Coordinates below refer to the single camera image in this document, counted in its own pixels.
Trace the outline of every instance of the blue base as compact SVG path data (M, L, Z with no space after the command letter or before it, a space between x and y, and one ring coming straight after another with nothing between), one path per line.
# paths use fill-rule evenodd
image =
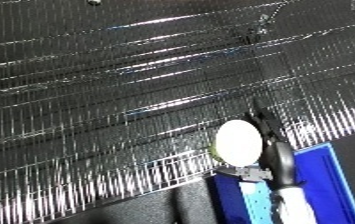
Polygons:
M355 224L355 201L330 144L296 153L298 180L319 224ZM264 182L215 178L227 224L272 224L269 189Z

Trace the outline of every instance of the wire mesh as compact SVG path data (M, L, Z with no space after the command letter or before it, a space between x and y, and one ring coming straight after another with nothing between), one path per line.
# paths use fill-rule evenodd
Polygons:
M348 0L0 0L0 223L189 183L262 96L296 149L355 133Z

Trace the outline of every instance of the white object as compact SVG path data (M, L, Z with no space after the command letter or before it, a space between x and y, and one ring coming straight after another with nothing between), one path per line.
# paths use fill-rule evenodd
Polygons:
M100 5L101 0L87 0L90 5Z
M215 143L220 158L236 167L254 164L260 158L263 147L259 131L243 120L223 124L216 134Z
M275 224L316 224L314 211L307 203L300 187L289 187L274 191L272 196Z

